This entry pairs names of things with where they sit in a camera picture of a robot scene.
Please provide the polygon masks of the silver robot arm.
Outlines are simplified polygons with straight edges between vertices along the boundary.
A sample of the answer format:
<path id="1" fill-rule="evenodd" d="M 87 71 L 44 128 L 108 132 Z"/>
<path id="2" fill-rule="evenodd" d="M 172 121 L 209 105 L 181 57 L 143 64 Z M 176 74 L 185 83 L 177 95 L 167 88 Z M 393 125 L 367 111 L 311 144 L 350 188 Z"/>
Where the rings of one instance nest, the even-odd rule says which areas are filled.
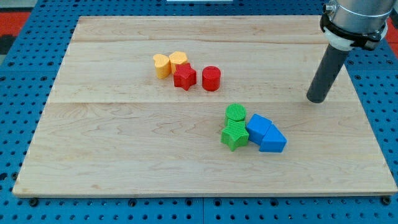
<path id="1" fill-rule="evenodd" d="M 387 19 L 397 0 L 330 0 L 323 5 L 320 28 L 329 44 L 341 51 L 372 51 L 386 36 Z"/>

